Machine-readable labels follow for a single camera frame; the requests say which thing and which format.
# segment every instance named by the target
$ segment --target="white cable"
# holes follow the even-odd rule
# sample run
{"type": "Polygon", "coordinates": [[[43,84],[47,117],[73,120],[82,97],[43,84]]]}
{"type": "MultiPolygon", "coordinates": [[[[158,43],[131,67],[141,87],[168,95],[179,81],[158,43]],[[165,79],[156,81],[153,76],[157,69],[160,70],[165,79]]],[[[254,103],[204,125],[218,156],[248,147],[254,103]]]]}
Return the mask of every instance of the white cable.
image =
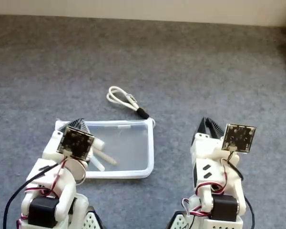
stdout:
{"type": "MultiPolygon", "coordinates": [[[[136,101],[136,99],[133,97],[132,94],[127,93],[126,91],[124,91],[122,88],[117,87],[117,86],[111,86],[108,90],[108,93],[106,95],[106,98],[109,102],[114,103],[114,104],[121,104],[123,106],[126,106],[134,111],[137,111],[140,107],[136,101]],[[122,93],[125,98],[128,100],[128,103],[123,102],[121,99],[117,98],[114,94],[115,93],[122,93]]],[[[149,119],[152,120],[153,122],[153,127],[156,126],[156,122],[153,118],[149,119]]]]}
{"type": "Polygon", "coordinates": [[[182,207],[185,209],[187,216],[190,216],[189,210],[187,207],[184,205],[184,202],[186,201],[187,204],[189,204],[189,199],[188,198],[183,198],[181,201],[182,207]]]}

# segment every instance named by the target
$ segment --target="white 3d-printed part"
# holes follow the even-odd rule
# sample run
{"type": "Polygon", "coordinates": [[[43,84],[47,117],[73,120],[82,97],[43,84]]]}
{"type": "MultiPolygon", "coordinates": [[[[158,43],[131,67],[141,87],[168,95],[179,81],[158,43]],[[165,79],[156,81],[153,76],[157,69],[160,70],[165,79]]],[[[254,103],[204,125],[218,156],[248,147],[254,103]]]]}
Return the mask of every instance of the white 3d-printed part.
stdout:
{"type": "Polygon", "coordinates": [[[82,229],[100,229],[100,225],[93,212],[88,212],[84,220],[82,229]]]}

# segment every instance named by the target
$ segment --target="clear plastic tray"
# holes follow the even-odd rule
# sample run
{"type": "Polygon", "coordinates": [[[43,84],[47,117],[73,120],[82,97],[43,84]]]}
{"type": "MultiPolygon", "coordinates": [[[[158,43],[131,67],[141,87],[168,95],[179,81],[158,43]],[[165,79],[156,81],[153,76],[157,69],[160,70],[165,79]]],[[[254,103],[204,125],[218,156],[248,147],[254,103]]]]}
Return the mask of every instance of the clear plastic tray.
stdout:
{"type": "MultiPolygon", "coordinates": [[[[68,121],[58,120],[55,129],[68,121]]],[[[98,171],[90,163],[87,178],[144,178],[153,170],[153,123],[151,120],[86,121],[91,134],[105,142],[103,152],[117,161],[111,165],[97,159],[105,166],[98,171]]]]}

